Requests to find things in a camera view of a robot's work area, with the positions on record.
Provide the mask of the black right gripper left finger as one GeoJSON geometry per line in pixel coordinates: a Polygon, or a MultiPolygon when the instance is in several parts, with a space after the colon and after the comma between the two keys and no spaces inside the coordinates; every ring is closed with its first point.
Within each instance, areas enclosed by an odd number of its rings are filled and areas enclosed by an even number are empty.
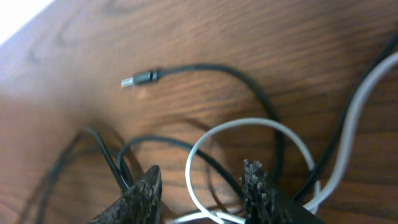
{"type": "Polygon", "coordinates": [[[153,165],[126,193],[90,224],[160,224],[162,177],[153,165]]]}

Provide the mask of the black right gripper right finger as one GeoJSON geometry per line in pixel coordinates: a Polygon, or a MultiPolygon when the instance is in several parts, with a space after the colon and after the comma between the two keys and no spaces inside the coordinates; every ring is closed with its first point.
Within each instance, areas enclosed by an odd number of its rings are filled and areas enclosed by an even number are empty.
{"type": "Polygon", "coordinates": [[[276,186],[258,161],[244,161],[245,224],[323,224],[276,186]]]}

